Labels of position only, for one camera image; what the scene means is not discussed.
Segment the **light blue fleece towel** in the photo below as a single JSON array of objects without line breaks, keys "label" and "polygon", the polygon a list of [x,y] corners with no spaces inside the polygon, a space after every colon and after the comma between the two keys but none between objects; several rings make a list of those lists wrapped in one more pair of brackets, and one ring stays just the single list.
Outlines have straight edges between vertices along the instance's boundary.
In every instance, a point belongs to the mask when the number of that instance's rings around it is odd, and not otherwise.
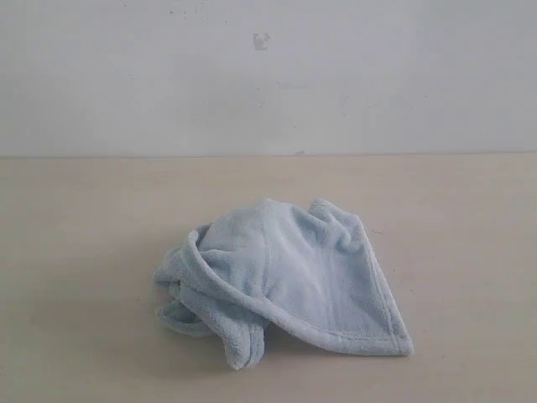
[{"label": "light blue fleece towel", "polygon": [[218,336],[234,369],[256,365],[275,325],[330,352],[407,356],[410,335],[361,220],[328,201],[262,200],[191,230],[154,280],[169,329]]}]

